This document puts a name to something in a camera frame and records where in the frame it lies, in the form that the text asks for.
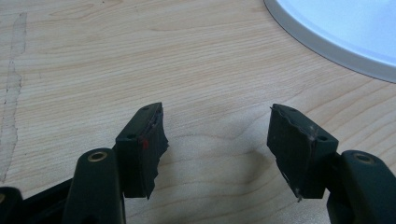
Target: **white round object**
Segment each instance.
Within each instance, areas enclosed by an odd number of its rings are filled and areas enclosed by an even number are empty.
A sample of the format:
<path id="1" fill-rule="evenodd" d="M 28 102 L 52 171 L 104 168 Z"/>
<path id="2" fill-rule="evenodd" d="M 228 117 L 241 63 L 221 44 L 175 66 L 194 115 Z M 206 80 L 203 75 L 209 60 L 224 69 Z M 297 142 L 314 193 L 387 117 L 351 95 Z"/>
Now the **white round object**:
<path id="1" fill-rule="evenodd" d="M 301 43 L 356 72 L 396 83 L 396 1 L 264 0 Z"/>

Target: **black plastic part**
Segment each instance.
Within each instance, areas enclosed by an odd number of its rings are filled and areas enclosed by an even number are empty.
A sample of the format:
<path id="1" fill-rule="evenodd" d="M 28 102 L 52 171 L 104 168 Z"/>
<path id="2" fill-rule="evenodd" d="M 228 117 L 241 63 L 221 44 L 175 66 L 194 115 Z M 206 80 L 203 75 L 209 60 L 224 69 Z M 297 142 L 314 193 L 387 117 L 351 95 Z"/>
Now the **black plastic part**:
<path id="1" fill-rule="evenodd" d="M 332 224 L 348 224 L 353 223 L 355 220 L 352 208 L 340 202 L 338 198 L 334 196 L 334 193 L 330 194 L 329 200 L 327 201 L 327 211 L 329 212 L 329 218 Z"/>
<path id="2" fill-rule="evenodd" d="M 334 157 L 338 140 L 300 111 L 273 105 L 267 146 L 298 198 L 323 198 L 325 161 Z"/>
<path id="3" fill-rule="evenodd" d="M 21 222 L 22 196 L 18 189 L 0 188 L 0 223 Z"/>
<path id="4" fill-rule="evenodd" d="M 396 223 L 396 177 L 378 157 L 349 150 L 340 169 L 358 223 Z"/>
<path id="5" fill-rule="evenodd" d="M 94 149 L 78 159 L 62 223 L 125 223 L 118 165 L 113 150 Z"/>
<path id="6" fill-rule="evenodd" d="M 158 175 L 158 163 L 168 148 L 163 131 L 163 105 L 139 109 L 116 139 L 122 191 L 126 198 L 149 198 Z"/>
<path id="7" fill-rule="evenodd" d="M 23 201 L 25 223 L 61 223 L 72 179 Z"/>

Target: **red mark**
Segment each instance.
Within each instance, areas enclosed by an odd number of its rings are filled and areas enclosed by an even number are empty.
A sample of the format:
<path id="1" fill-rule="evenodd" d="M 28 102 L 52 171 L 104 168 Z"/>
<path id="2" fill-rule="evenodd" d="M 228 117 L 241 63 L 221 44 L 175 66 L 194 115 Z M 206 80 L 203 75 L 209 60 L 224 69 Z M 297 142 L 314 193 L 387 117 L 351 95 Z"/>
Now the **red mark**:
<path id="1" fill-rule="evenodd" d="M 142 143 L 143 143 L 143 149 L 149 148 L 149 141 L 147 139 L 144 139 Z"/>

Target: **metal rivet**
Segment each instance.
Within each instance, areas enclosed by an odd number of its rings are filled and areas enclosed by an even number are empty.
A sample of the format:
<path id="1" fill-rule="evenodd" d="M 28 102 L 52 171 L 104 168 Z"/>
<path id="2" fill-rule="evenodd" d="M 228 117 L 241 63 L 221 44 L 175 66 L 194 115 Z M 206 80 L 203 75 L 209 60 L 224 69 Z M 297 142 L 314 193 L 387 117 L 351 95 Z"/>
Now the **metal rivet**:
<path id="1" fill-rule="evenodd" d="M 373 160 L 373 158 L 371 158 L 370 156 L 361 154 L 361 153 L 353 153 L 353 157 L 354 157 L 356 160 L 358 160 L 358 161 L 360 161 L 360 162 L 363 162 L 363 163 L 366 163 L 366 164 L 374 164 L 374 163 L 375 163 L 375 161 Z"/>
<path id="2" fill-rule="evenodd" d="M 94 152 L 92 153 L 89 157 L 88 157 L 88 161 L 102 161 L 107 157 L 107 153 L 105 153 L 104 151 L 98 151 L 98 152 Z"/>
<path id="3" fill-rule="evenodd" d="M 5 194 L 0 194 L 0 203 L 2 203 L 5 198 L 6 198 Z"/>

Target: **wooden surface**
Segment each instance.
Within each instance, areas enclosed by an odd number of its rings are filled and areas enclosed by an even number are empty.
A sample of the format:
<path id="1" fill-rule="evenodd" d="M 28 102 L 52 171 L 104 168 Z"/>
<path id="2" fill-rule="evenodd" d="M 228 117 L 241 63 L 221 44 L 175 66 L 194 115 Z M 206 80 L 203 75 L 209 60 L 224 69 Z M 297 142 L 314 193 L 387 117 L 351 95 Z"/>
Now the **wooden surface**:
<path id="1" fill-rule="evenodd" d="M 262 0 L 4 0 L 0 50 L 1 186 L 24 197 L 160 101 L 170 147 L 128 223 L 328 223 L 265 145 L 273 103 L 396 172 L 396 86 L 307 49 Z"/>

